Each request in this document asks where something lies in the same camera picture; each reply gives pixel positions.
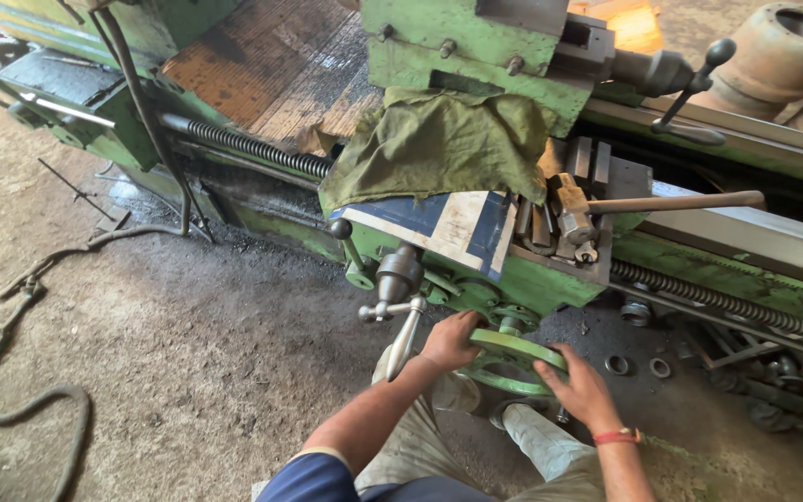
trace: handwheel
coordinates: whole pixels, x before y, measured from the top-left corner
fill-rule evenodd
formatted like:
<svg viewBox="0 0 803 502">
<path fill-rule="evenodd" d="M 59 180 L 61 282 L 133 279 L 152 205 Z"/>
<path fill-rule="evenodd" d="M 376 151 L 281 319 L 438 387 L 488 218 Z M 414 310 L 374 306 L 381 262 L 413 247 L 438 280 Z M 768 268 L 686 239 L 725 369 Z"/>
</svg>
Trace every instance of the handwheel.
<svg viewBox="0 0 803 502">
<path fill-rule="evenodd" d="M 566 360 L 550 348 L 492 330 L 474 330 L 469 341 L 483 350 L 472 363 L 461 369 L 461 373 L 485 385 L 523 396 L 553 396 L 553 391 L 532 367 L 532 363 L 539 359 L 556 371 L 563 381 L 568 380 Z M 485 370 L 485 366 L 493 363 L 512 364 L 540 383 L 522 382 Z"/>
</svg>

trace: hand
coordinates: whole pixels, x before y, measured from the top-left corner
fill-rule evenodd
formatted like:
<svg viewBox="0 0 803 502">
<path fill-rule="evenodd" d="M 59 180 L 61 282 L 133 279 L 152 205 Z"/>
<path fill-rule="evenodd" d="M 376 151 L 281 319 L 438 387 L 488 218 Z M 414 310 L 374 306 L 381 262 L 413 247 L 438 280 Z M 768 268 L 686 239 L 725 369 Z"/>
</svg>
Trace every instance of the hand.
<svg viewBox="0 0 803 502">
<path fill-rule="evenodd" d="M 550 347 L 563 354 L 566 359 L 568 383 L 563 383 L 557 373 L 544 361 L 535 361 L 534 370 L 538 371 L 544 382 L 547 382 L 557 395 L 559 403 L 573 417 L 586 425 L 594 436 L 622 429 L 624 426 L 619 418 L 619 412 L 612 403 L 606 382 L 603 382 L 603 377 L 599 376 L 597 370 L 575 354 L 568 344 L 553 343 Z"/>
<path fill-rule="evenodd" d="M 460 370 L 472 363 L 482 350 L 469 343 L 469 335 L 480 326 L 488 326 L 483 314 L 469 309 L 454 314 L 433 326 L 420 356 L 430 360 L 441 372 Z"/>
</svg>

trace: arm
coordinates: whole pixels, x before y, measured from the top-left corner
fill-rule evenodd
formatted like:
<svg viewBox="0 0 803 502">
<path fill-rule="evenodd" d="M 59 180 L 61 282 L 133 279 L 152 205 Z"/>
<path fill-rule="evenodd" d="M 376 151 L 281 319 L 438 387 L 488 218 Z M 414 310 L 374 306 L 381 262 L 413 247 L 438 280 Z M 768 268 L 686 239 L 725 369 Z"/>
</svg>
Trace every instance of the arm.
<svg viewBox="0 0 803 502">
<path fill-rule="evenodd" d="M 534 369 L 557 395 L 560 404 L 586 425 L 594 436 L 622 429 L 624 426 L 619 413 L 597 370 L 567 344 L 552 344 L 552 348 L 566 359 L 568 383 L 561 381 L 557 373 L 543 361 L 536 361 Z M 643 473 L 636 444 L 606 443 L 597 446 L 597 453 L 608 502 L 655 502 L 650 482 Z"/>
<path fill-rule="evenodd" d="M 423 352 L 408 361 L 392 383 L 377 382 L 328 418 L 305 442 L 303 450 L 329 448 L 358 475 L 383 448 L 398 420 L 439 375 L 471 363 L 479 350 L 469 334 L 485 323 L 482 314 L 466 310 L 433 327 Z"/>
</svg>

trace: green cloth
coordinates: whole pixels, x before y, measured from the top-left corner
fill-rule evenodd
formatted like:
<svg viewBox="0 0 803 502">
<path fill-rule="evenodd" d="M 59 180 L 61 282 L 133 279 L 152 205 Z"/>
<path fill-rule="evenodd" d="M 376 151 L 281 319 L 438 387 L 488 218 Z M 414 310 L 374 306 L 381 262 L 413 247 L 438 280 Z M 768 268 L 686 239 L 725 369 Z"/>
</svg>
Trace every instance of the green cloth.
<svg viewBox="0 0 803 502">
<path fill-rule="evenodd" d="M 324 206 L 392 196 L 509 190 L 542 204 L 537 161 L 557 120 L 529 97 L 389 87 L 323 186 Z"/>
</svg>

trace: shoe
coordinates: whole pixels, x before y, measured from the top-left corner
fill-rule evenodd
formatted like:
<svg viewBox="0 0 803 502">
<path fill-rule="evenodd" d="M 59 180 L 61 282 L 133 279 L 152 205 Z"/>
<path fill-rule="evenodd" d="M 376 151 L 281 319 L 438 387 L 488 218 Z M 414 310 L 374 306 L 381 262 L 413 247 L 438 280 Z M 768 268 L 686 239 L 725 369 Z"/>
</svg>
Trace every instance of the shoe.
<svg viewBox="0 0 803 502">
<path fill-rule="evenodd" d="M 550 410 L 554 404 L 559 407 L 559 402 L 554 397 L 519 397 L 519 399 L 501 401 L 501 403 L 495 406 L 494 409 L 492 409 L 492 412 L 488 415 L 488 421 L 498 429 L 507 430 L 507 428 L 504 427 L 503 420 L 504 411 L 507 410 L 507 406 L 526 405 L 543 415 L 544 412 Z"/>
</svg>

